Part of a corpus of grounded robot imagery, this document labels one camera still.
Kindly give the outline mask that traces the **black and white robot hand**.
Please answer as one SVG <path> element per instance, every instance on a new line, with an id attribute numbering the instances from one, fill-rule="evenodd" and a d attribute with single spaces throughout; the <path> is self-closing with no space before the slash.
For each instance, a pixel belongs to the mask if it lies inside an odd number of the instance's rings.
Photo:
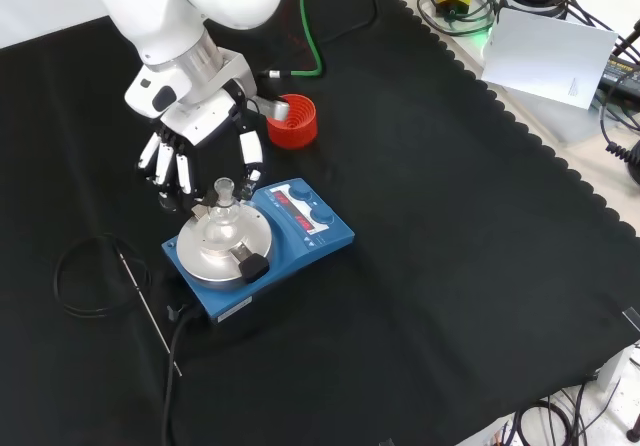
<path id="1" fill-rule="evenodd" d="M 257 93 L 253 74 L 240 53 L 224 49 L 220 59 L 215 64 L 207 58 L 199 72 L 176 60 L 144 63 L 125 93 L 127 105 L 154 124 L 136 170 L 157 188 L 159 202 L 169 212 L 209 202 L 194 151 L 229 124 L 236 128 L 244 161 L 236 196 L 250 198 L 261 179 L 261 142 L 243 119 Z"/>

